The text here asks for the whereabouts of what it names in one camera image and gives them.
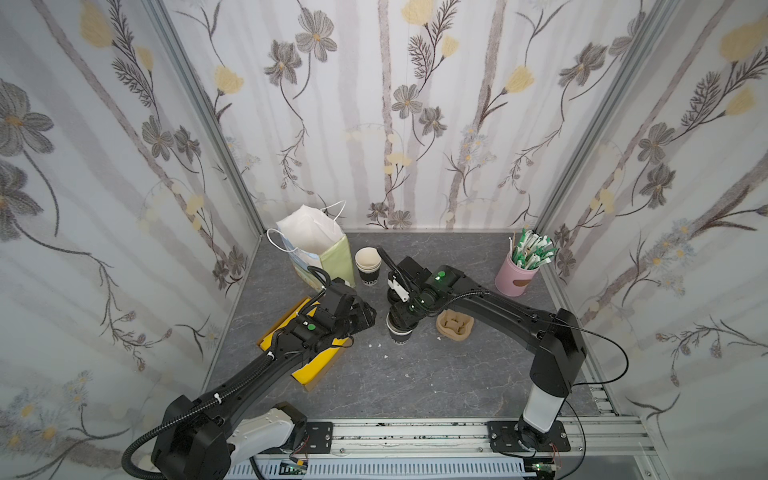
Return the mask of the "black paper coffee cup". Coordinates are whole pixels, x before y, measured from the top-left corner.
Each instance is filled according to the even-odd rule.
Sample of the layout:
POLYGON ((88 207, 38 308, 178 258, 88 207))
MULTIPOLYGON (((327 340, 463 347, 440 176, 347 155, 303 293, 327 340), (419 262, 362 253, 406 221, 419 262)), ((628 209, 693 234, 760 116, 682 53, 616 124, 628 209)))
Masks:
POLYGON ((386 317, 386 326, 390 338, 397 344, 406 343, 414 330, 414 326, 409 324, 401 315, 390 311, 386 317))

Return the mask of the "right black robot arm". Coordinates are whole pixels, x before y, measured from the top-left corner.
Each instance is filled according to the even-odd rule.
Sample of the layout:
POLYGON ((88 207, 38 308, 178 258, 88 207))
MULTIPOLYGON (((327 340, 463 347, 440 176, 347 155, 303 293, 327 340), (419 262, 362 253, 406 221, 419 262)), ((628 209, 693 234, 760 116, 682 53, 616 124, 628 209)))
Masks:
POLYGON ((406 342, 421 321, 452 310, 494 328, 533 354, 531 391, 513 431, 522 449, 542 451, 578 385, 587 358, 584 336, 591 332, 566 309, 534 309, 487 289, 455 267, 441 265, 431 271, 409 256, 396 263, 383 247, 375 250, 390 269, 386 325, 394 341, 406 342))

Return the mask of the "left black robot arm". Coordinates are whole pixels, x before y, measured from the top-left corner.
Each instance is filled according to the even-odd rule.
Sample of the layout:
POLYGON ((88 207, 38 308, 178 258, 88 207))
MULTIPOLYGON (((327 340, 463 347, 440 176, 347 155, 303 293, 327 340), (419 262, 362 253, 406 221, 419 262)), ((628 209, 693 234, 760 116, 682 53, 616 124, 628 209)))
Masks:
POLYGON ((121 458, 137 479, 223 479, 235 453, 232 435, 246 410, 282 377, 375 325, 376 310, 341 278, 318 267, 323 288, 278 328, 270 346, 219 386, 191 400, 177 397, 160 425, 134 440, 121 458))

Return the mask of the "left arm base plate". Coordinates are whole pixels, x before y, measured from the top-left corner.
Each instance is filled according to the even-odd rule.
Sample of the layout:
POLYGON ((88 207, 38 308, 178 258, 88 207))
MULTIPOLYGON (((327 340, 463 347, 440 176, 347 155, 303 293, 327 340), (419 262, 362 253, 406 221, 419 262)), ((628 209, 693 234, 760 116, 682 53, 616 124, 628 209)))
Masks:
POLYGON ((334 424, 332 422, 308 422, 306 439, 301 454, 329 454, 332 449, 334 424))

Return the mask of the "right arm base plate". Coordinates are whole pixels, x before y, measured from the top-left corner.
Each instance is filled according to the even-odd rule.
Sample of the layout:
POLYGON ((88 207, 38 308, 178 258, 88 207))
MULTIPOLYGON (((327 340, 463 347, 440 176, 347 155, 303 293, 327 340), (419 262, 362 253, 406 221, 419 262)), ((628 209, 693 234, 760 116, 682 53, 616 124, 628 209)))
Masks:
POLYGON ((569 437, 560 421, 555 421, 546 433, 522 420, 488 421, 486 426, 491 450, 496 453, 535 455, 571 451, 569 437))

